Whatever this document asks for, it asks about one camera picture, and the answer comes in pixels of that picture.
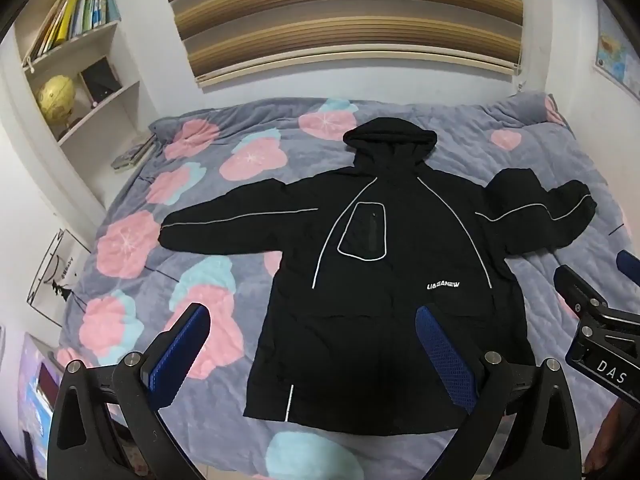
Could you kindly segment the black hooded jacket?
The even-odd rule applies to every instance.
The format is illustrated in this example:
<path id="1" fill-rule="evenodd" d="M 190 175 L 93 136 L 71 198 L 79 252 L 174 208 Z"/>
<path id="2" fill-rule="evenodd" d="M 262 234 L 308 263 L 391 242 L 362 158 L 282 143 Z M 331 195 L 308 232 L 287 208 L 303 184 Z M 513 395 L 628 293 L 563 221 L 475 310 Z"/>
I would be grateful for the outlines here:
<path id="1" fill-rule="evenodd" d="M 597 211 L 577 180 L 544 188 L 529 169 L 485 185 L 427 166 L 431 130 L 376 118 L 350 130 L 348 167 L 268 179 L 168 214 L 173 252 L 280 252 L 244 413 L 360 436 L 457 428 L 418 336 L 427 307 L 457 347 L 535 361 L 508 259 L 570 246 Z"/>

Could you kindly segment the white paper bag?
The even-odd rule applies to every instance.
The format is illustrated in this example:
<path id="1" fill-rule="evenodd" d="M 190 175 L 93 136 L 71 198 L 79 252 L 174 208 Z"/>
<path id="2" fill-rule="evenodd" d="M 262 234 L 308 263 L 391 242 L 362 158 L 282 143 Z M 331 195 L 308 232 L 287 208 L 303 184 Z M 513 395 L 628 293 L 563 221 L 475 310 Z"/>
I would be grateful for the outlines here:
<path id="1" fill-rule="evenodd" d="M 75 234 L 66 229 L 58 230 L 30 284 L 26 298 L 29 307 L 61 326 L 68 297 L 89 256 L 90 250 Z"/>

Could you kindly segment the world map poster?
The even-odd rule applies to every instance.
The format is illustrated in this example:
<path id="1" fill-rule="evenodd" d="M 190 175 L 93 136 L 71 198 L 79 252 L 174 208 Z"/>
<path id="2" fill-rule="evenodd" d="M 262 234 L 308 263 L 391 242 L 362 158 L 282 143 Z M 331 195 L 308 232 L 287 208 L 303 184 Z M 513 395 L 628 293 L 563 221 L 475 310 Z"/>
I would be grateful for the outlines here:
<path id="1" fill-rule="evenodd" d="M 639 55 L 603 0 L 598 6 L 596 66 L 639 99 Z"/>

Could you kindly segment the stack of books on bed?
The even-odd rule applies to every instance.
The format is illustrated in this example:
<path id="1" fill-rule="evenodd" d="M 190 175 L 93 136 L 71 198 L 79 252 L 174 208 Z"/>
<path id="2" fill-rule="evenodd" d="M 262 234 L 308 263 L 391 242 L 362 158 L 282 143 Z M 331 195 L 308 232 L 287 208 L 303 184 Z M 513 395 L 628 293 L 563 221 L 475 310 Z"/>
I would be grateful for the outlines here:
<path id="1" fill-rule="evenodd" d="M 134 144 L 125 153 L 118 155 L 112 162 L 114 171 L 124 171 L 137 165 L 143 156 L 153 147 L 155 139 L 148 136 L 142 142 Z"/>

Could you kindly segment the grey floral bed quilt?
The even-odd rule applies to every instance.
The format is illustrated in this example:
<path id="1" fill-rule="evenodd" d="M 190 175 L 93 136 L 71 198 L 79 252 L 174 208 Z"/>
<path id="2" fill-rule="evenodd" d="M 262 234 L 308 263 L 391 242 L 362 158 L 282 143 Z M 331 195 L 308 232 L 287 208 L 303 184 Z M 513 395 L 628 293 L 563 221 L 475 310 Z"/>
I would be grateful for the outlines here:
<path id="1" fill-rule="evenodd" d="M 639 310 L 623 211 L 552 97 L 277 99 L 151 127 L 67 305 L 58 358 L 110 366 L 206 307 L 165 424 L 261 479 L 417 479 L 462 423 L 420 307 L 508 361 L 562 358 L 567 264 Z"/>

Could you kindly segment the yellow globe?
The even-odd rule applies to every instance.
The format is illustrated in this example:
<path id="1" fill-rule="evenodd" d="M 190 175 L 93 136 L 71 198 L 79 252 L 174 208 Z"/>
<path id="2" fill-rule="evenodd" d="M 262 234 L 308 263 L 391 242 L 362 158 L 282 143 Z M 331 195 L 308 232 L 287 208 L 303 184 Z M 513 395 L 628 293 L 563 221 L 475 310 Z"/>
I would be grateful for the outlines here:
<path id="1" fill-rule="evenodd" d="M 70 77 L 56 75 L 41 86 L 36 102 L 44 120 L 49 125 L 66 122 L 73 113 L 75 86 Z"/>

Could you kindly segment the black framed picture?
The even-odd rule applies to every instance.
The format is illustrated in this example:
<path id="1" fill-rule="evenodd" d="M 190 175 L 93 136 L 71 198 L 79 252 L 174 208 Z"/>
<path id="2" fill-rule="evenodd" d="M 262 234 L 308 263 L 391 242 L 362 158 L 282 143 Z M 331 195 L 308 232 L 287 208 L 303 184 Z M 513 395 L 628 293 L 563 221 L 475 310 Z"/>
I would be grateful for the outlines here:
<path id="1" fill-rule="evenodd" d="M 80 72 L 80 79 L 86 88 L 93 106 L 122 88 L 107 58 L 100 58 Z"/>

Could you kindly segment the white bookshelf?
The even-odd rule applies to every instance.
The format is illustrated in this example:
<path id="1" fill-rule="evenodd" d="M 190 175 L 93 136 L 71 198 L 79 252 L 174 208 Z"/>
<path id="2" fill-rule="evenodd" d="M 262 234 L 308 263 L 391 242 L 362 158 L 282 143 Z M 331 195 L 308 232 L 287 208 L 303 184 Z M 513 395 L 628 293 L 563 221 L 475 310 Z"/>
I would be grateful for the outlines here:
<path id="1" fill-rule="evenodd" d="M 120 19 L 62 44 L 33 66 L 22 65 L 15 22 L 6 35 L 1 75 L 12 93 L 10 110 L 20 125 L 12 136 L 28 171 L 53 209 L 77 233 L 93 236 L 120 191 L 141 164 L 114 171 L 111 162 L 148 136 L 156 109 L 130 49 L 130 18 L 116 1 Z M 80 72 L 107 58 L 122 88 L 93 106 Z M 75 86 L 73 113 L 66 122 L 49 125 L 36 94 L 56 75 Z"/>

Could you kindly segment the row of books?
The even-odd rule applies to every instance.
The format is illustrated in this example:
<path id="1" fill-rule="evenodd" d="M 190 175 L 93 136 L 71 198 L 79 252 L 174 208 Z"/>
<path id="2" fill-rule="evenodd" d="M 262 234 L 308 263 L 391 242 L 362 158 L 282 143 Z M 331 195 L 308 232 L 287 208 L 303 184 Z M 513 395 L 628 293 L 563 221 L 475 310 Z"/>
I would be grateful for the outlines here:
<path id="1" fill-rule="evenodd" d="M 29 0 L 15 22 L 22 65 L 119 19 L 115 0 Z"/>

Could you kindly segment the striped window blind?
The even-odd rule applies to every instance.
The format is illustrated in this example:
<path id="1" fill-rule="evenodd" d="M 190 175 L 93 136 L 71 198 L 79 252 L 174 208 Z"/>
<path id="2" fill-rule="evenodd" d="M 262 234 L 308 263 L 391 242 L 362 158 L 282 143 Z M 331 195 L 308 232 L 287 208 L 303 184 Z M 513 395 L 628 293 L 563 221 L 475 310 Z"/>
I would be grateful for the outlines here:
<path id="1" fill-rule="evenodd" d="M 201 87 L 296 65 L 399 60 L 511 75 L 523 0 L 168 0 Z"/>

